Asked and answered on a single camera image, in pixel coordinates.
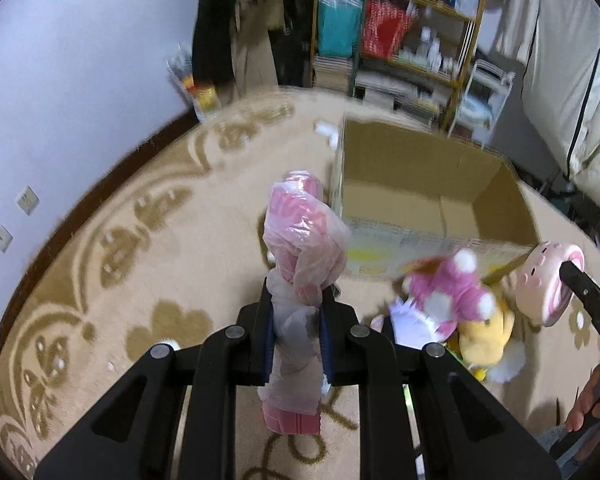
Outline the person's right hand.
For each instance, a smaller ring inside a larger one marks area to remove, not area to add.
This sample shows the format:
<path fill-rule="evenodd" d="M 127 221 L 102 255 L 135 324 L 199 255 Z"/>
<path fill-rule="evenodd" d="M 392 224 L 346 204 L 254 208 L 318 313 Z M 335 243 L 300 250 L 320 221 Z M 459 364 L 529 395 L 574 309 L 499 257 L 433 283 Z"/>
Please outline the person's right hand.
<path fill-rule="evenodd" d="M 594 389 L 600 382 L 600 364 L 598 364 L 588 382 L 580 392 L 577 401 L 573 404 L 571 411 L 566 419 L 566 429 L 568 432 L 580 430 L 586 414 L 592 414 L 595 418 L 600 418 L 600 400 L 596 401 Z"/>

